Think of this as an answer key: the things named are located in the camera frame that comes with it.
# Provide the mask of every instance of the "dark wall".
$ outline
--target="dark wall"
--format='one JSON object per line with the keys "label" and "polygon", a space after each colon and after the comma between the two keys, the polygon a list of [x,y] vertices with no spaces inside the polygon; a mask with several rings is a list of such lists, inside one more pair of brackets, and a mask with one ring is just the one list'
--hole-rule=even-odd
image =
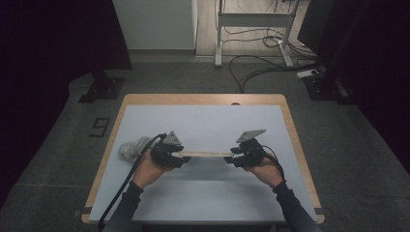
{"label": "dark wall", "polygon": [[0,204],[35,155],[69,96],[94,69],[130,69],[109,0],[0,3]]}

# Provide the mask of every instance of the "hand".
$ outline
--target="hand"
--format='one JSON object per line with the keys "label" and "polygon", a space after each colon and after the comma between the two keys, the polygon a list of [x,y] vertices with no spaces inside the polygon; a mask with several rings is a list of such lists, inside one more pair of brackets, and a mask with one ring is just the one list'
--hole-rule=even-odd
{"label": "hand", "polygon": [[244,169],[247,172],[253,173],[259,181],[270,186],[272,189],[283,181],[278,168],[267,158],[263,158],[257,166],[244,167]]}
{"label": "hand", "polygon": [[151,158],[151,149],[148,150],[133,174],[133,182],[140,188],[153,184],[165,172],[171,171],[173,167],[159,166]]}

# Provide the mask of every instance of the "power strip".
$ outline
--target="power strip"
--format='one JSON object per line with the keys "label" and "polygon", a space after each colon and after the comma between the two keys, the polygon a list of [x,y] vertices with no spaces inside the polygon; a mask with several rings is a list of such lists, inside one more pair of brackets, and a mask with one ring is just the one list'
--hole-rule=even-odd
{"label": "power strip", "polygon": [[317,70],[309,70],[309,71],[303,71],[303,72],[298,72],[296,73],[296,76],[298,76],[298,78],[304,78],[304,77],[310,77],[313,75],[318,75],[319,72]]}

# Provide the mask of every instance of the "black sleeve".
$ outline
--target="black sleeve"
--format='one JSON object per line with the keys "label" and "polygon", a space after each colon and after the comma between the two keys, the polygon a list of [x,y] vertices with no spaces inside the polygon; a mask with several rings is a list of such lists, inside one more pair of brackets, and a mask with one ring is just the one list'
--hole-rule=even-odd
{"label": "black sleeve", "polygon": [[123,197],[118,204],[117,209],[103,229],[103,232],[121,232],[130,229],[133,213],[135,213],[136,208],[138,208],[138,203],[140,201],[139,195],[143,191],[144,190],[133,181],[130,182],[129,188],[123,193]]}
{"label": "black sleeve", "polygon": [[297,232],[316,232],[322,231],[313,221],[310,215],[302,207],[298,198],[295,197],[293,190],[289,189],[286,181],[283,181],[274,188],[277,201],[280,204],[284,218],[292,231]]}

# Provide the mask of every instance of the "person's left hand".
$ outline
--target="person's left hand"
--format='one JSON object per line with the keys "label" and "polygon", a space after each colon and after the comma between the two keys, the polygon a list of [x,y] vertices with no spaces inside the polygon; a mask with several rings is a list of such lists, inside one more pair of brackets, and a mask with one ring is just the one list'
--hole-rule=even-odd
{"label": "person's left hand", "polygon": [[151,149],[148,150],[133,174],[133,182],[140,188],[153,184],[165,172],[171,171],[173,167],[159,166],[151,158]]}

